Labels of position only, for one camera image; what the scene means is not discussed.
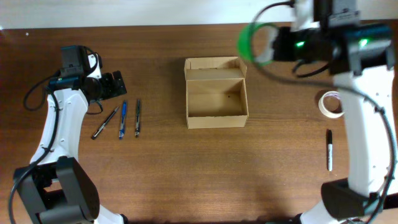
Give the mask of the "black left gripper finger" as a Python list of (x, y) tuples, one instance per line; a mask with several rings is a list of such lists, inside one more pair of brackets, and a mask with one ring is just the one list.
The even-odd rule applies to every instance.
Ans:
[(99, 82), (101, 87), (100, 98), (114, 98), (117, 97), (117, 94), (114, 93), (113, 87), (113, 75), (111, 73), (102, 74)]
[(122, 74), (119, 70), (113, 72), (113, 78), (114, 78), (113, 81), (114, 93), (117, 95), (126, 94), (127, 93), (126, 86), (124, 84)]

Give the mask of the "beige masking tape roll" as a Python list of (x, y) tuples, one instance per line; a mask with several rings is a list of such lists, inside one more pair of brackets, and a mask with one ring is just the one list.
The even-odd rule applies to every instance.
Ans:
[(341, 98), (337, 91), (325, 92), (318, 101), (318, 108), (327, 118), (336, 119), (344, 115)]

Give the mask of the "green tape roll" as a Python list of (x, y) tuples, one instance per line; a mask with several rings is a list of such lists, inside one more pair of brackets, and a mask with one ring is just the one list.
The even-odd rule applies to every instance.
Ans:
[[(254, 23), (254, 27), (251, 30), (252, 24), (247, 25), (240, 33), (237, 41), (237, 50), (241, 58), (250, 62), (257, 62), (264, 66), (272, 63), (274, 56), (273, 43), (279, 34), (279, 28), (273, 23)], [(251, 39), (255, 33), (261, 29), (266, 30), (266, 44), (264, 50), (260, 55), (251, 58), (254, 52), (251, 48)]]

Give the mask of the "black white marker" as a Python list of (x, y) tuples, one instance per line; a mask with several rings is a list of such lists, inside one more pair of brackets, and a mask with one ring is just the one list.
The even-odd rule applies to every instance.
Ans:
[(333, 170), (333, 134), (330, 129), (326, 131), (326, 158), (327, 169), (331, 172)]

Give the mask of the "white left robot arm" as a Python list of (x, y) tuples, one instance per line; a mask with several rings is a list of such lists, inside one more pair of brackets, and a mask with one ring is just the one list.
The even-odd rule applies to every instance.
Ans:
[(20, 196), (32, 223), (127, 223), (100, 203), (98, 190), (78, 161), (81, 126), (90, 103), (125, 94), (121, 72), (57, 71), (41, 81), (48, 104), (44, 130), (29, 165), (14, 171), (7, 202), (16, 222), (13, 200)]

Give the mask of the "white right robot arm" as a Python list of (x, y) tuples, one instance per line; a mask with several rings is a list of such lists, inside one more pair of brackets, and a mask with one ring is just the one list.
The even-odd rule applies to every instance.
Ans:
[(347, 178), (326, 182), (321, 201), (296, 223), (342, 223), (397, 207), (397, 139), (392, 108), (394, 45), (386, 24), (345, 22), (293, 30), (271, 26), (266, 54), (324, 61), (341, 99), (349, 147)]

